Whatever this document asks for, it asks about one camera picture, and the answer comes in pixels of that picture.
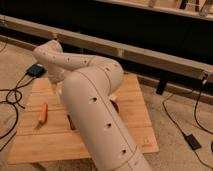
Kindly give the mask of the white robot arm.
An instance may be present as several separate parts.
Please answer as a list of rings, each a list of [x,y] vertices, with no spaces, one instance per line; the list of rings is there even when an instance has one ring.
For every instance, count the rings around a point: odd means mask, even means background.
[[[56,40],[36,47],[33,55],[50,81],[62,84],[61,101],[99,171],[152,171],[110,101],[124,77],[117,61],[65,53]]]

